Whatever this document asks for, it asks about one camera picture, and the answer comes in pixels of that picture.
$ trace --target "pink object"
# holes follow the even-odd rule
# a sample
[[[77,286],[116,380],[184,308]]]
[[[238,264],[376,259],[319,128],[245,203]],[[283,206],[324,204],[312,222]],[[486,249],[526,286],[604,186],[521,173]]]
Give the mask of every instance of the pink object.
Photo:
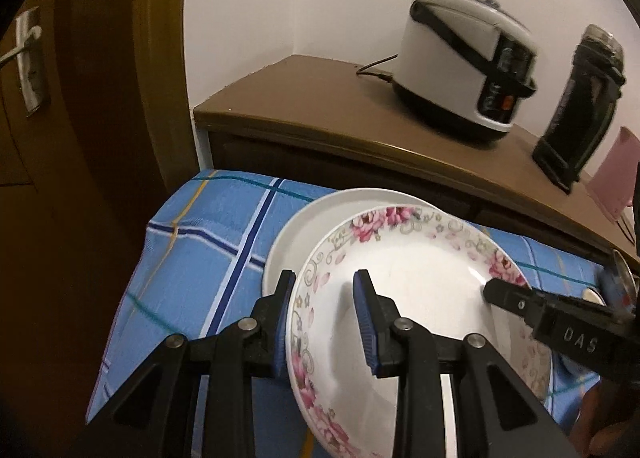
[[[640,161],[640,140],[625,126],[596,174],[586,184],[589,196],[610,222],[631,202]]]

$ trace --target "brown countertop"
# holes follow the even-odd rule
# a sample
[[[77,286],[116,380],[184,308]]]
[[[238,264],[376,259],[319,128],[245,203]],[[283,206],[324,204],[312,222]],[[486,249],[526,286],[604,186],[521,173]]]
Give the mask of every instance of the brown countertop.
[[[196,125],[371,162],[499,204],[595,247],[635,248],[574,184],[570,195],[530,157],[536,137],[518,126],[491,147],[464,144],[406,111],[391,86],[356,77],[356,65],[291,56],[219,91]]]

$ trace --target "white rice cooker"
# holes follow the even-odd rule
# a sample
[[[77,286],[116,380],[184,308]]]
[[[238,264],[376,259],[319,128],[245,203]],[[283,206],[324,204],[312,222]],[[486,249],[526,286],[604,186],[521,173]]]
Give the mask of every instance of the white rice cooker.
[[[494,0],[414,0],[392,83],[429,123],[475,140],[509,132],[538,49]]]

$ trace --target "white plate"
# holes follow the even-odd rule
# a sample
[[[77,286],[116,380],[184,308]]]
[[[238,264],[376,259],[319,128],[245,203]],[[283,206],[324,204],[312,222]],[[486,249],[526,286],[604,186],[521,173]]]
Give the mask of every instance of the white plate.
[[[366,365],[353,307],[353,274],[366,268],[380,295],[431,332],[462,338],[479,332],[497,345],[540,399],[550,353],[517,316],[493,316],[481,291],[492,277],[528,286],[516,264],[482,232],[440,210],[396,206],[343,222],[310,253],[287,311],[289,378],[308,426],[335,458],[388,458],[397,379]],[[450,383],[443,381],[447,456],[456,454]]]
[[[273,294],[281,271],[291,269],[297,274],[318,240],[329,229],[361,211],[394,203],[433,207],[409,194],[362,187],[327,194],[300,209],[282,228],[271,246],[262,273],[262,295]]]

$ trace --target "blue plaid tablecloth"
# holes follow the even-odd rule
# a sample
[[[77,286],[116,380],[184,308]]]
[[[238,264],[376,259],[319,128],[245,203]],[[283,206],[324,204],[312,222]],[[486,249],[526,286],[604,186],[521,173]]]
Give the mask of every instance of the blue plaid tablecloth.
[[[167,335],[204,337],[248,316],[260,297],[265,259],[280,229],[307,203],[331,192],[234,171],[203,171],[183,185],[148,223],[142,256],[111,327],[87,420]],[[591,261],[524,236],[477,227],[517,262],[535,288],[578,297],[595,284],[600,266]],[[552,362],[545,406],[568,430],[582,395],[598,377],[577,380],[557,355]],[[193,457],[200,455],[202,415],[196,416]],[[327,458],[307,431],[288,384],[254,379],[254,427],[258,458]]]

